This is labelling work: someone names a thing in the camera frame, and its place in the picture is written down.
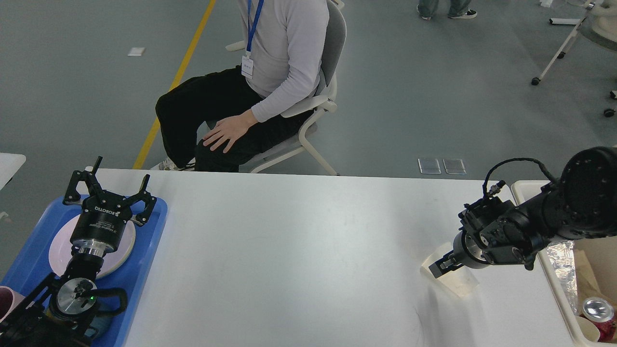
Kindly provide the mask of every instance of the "white plate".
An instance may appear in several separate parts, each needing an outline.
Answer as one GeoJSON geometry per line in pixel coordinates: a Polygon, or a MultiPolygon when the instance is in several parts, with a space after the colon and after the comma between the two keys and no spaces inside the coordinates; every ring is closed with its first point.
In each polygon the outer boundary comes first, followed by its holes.
{"type": "MultiPolygon", "coordinates": [[[[49,247],[49,265],[51,265],[51,269],[58,276],[62,276],[62,274],[64,274],[67,269],[68,262],[72,258],[72,245],[70,239],[71,235],[73,235],[78,219],[79,215],[76,215],[73,219],[69,220],[62,228],[60,228],[54,239],[51,241],[51,246],[49,247]]],[[[120,241],[118,250],[113,253],[108,253],[103,257],[103,266],[101,267],[99,274],[96,275],[96,278],[107,276],[119,268],[128,258],[129,254],[131,254],[134,244],[135,225],[133,222],[128,221],[124,229],[124,234],[122,234],[122,240],[120,241]]]]}

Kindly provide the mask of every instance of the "robotiq logo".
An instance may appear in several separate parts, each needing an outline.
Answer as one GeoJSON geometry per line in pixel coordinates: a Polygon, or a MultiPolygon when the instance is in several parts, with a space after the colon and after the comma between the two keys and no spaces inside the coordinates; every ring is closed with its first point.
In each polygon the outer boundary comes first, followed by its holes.
{"type": "Polygon", "coordinates": [[[106,210],[106,209],[102,209],[99,206],[95,206],[94,207],[95,210],[97,211],[101,211],[101,212],[105,212],[105,213],[109,213],[109,214],[113,214],[114,216],[118,217],[120,215],[119,212],[114,212],[114,211],[110,211],[110,210],[106,210]]]}

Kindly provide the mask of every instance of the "gray long-sleeve shirt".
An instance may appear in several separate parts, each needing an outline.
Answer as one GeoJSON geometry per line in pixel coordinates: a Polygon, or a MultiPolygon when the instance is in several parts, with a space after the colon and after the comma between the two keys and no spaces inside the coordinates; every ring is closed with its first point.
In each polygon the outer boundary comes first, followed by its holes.
{"type": "MultiPolygon", "coordinates": [[[[259,0],[252,0],[251,25],[259,0]]],[[[248,42],[248,0],[238,0],[248,42]]],[[[312,95],[319,84],[328,26],[326,0],[264,0],[253,37],[253,79],[249,86],[264,100],[251,110],[264,122],[312,95]]]]}

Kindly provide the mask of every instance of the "red can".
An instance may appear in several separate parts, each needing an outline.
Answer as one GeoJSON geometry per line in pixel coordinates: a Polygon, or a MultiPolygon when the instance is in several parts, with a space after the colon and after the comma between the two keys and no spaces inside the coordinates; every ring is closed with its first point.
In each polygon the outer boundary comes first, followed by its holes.
{"type": "Polygon", "coordinates": [[[599,342],[608,342],[615,336],[615,309],[606,300],[597,297],[585,299],[582,316],[589,319],[600,331],[599,342]]]}

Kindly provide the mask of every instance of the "black pants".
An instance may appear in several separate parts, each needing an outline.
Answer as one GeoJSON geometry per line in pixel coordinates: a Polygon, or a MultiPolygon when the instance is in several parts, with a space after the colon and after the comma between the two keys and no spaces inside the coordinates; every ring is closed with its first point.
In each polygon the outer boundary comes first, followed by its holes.
{"type": "Polygon", "coordinates": [[[196,145],[197,130],[206,121],[239,115],[262,98],[246,83],[240,66],[206,76],[193,77],[161,96],[156,104],[163,145],[169,158],[184,167],[196,160],[197,171],[237,172],[256,154],[263,153],[298,132],[312,111],[284,118],[280,115],[253,125],[227,153],[225,145],[211,151],[196,145]]]}

